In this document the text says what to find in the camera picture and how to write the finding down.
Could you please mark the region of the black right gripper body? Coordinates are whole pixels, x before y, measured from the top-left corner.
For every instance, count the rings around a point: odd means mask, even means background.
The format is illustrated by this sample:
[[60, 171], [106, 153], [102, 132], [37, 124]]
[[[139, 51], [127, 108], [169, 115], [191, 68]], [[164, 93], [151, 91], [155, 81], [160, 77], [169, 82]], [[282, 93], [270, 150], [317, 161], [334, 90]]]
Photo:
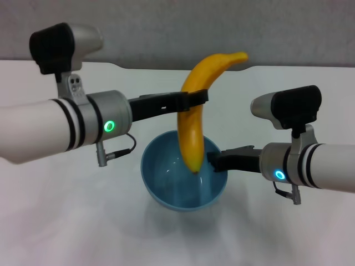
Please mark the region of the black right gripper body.
[[255, 149], [252, 145], [222, 151], [220, 155], [220, 170], [260, 173], [259, 160], [261, 151], [261, 149]]

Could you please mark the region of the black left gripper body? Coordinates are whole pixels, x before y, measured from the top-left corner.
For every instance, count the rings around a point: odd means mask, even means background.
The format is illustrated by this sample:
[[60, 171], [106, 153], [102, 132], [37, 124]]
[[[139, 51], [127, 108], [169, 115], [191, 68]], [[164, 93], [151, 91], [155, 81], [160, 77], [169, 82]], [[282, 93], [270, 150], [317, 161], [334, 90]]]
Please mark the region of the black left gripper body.
[[185, 93], [141, 95], [129, 99], [133, 122], [185, 110]]

